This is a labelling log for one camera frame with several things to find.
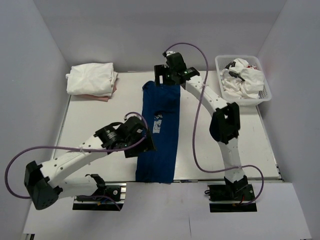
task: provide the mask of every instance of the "white plastic basket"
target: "white plastic basket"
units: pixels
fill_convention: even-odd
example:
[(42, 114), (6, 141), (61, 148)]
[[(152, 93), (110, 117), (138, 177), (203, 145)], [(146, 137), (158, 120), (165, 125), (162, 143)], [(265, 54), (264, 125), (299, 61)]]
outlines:
[(258, 70), (263, 72), (263, 69), (260, 65), (259, 59), (255, 56), (248, 56), (248, 55), (220, 55), (216, 56), (215, 58), (215, 66), (216, 72), (218, 74), (220, 90), (222, 94), (222, 98), (229, 101), (229, 102), (236, 102), (239, 106), (256, 106), (262, 102), (269, 101), (272, 97), (269, 85), (267, 83), (266, 77), (264, 77), (264, 87), (262, 91), (259, 91), (259, 99), (234, 99), (226, 96), (223, 85), (222, 85), (222, 78), (220, 76), (220, 72), (230, 63), (233, 62), (235, 59), (244, 59), (250, 65), (255, 66)]

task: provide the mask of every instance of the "white wall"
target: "white wall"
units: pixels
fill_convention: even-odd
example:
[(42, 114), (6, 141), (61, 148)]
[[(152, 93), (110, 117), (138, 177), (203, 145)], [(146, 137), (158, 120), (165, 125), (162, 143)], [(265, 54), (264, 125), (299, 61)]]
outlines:
[(258, 58), (272, 100), (260, 105), (276, 160), (320, 239), (320, 1), (288, 0)]
[[(68, 96), (64, 75), (69, 67), (32, 0), (0, 1), (0, 209), (1, 239), (19, 240), (31, 201), (11, 196), (4, 172), (19, 151), (53, 144)], [(47, 151), (23, 155), (9, 180), (27, 195), (26, 164), (50, 157)]]
[[(153, 70), (176, 42), (219, 54), (256, 56), (286, 0), (34, 0), (69, 65), (114, 62), (117, 71)], [(179, 47), (188, 65), (199, 53)]]

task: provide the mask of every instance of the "folded clothes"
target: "folded clothes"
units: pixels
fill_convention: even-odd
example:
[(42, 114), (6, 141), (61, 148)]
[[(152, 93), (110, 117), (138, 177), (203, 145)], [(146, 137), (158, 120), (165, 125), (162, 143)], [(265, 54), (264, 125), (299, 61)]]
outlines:
[(264, 89), (263, 72), (241, 58), (228, 64), (220, 75), (224, 93), (233, 99), (258, 99), (259, 91)]
[(67, 78), (66, 91), (70, 95), (92, 95), (110, 97), (118, 73), (111, 63), (87, 63), (72, 66)]

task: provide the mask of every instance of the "white tabletop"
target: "white tabletop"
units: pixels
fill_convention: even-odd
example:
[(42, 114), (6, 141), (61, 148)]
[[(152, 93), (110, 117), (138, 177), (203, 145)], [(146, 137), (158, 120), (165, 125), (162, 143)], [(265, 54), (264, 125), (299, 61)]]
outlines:
[[(260, 183), (253, 183), (254, 192)], [(210, 213), (206, 183), (129, 182), (118, 211), (72, 210), (72, 197), (32, 204), (23, 232), (34, 240), (299, 240), (311, 238), (292, 183), (266, 183), (257, 212)]]
[[(62, 128), (59, 146), (76, 147), (100, 128), (113, 122), (122, 122), (128, 112), (142, 112), (142, 86), (154, 80), (153, 72), (119, 73), (117, 90), (109, 102), (84, 99), (72, 96)], [(217, 73), (210, 71), (208, 84), (220, 94)], [(179, 140), (175, 164), (174, 180), (223, 179), (224, 173), (205, 173), (194, 162), (192, 153), (192, 131), (198, 101), (187, 91), (181, 89)], [(196, 132), (196, 152), (199, 164), (207, 170), (223, 169), (224, 164), (218, 144), (209, 133), (211, 116), (202, 107)], [(243, 165), (259, 167), (266, 178), (279, 176), (274, 155), (255, 106), (240, 108), (239, 154)], [(123, 152), (115, 152), (97, 159), (77, 172), (73, 177), (85, 174), (99, 174), (107, 182), (128, 182), (135, 180), (137, 158), (125, 158)], [(255, 169), (246, 168), (248, 178), (259, 179)]]

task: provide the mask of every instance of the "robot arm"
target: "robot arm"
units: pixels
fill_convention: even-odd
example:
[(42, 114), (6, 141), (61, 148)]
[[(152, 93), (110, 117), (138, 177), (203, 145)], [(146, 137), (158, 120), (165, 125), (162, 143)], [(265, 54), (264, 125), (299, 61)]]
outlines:
[[(205, 87), (201, 103), (212, 117), (210, 134), (218, 142), (225, 168), (240, 167), (238, 150), (239, 106), (235, 102), (227, 102), (211, 88), (204, 86), (199, 72), (194, 67), (187, 68), (180, 53), (168, 51), (163, 56), (166, 57), (166, 63), (154, 66), (155, 84), (159, 86), (160, 77), (162, 77), (163, 84), (179, 84), (198, 100), (201, 97), (203, 87)], [(224, 180), (226, 185), (230, 187), (233, 196), (248, 185), (248, 179), (241, 168), (226, 170)]]
[(24, 185), (37, 210), (65, 197), (105, 195), (105, 181), (98, 174), (69, 177), (92, 161), (111, 152), (124, 151), (125, 157), (130, 158), (155, 150), (150, 131), (136, 116), (128, 118), (125, 123), (114, 122), (101, 128), (79, 148), (83, 150), (69, 151), (41, 164), (32, 161), (26, 166)]
[[(202, 78), (196, 75), (185, 83), (185, 90), (199, 100), (203, 85)], [(212, 117), (209, 131), (218, 142), (224, 167), (240, 167), (241, 161), (238, 150), (239, 108), (235, 103), (230, 104), (222, 99), (208, 86), (204, 88), (202, 105)], [(241, 168), (225, 171), (225, 178), (230, 183), (239, 182), (245, 176), (245, 172)]]

